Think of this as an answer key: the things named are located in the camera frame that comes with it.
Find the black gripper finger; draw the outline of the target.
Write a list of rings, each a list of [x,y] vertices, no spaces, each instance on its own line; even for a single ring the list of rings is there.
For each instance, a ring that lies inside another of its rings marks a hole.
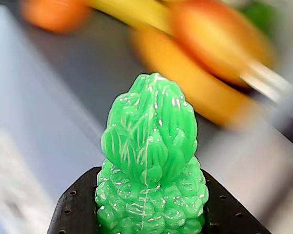
[[[204,205],[204,234],[270,234],[228,190],[203,171],[209,190]]]
[[[91,168],[61,195],[49,224],[49,234],[99,233],[94,197],[100,170],[101,167]]]

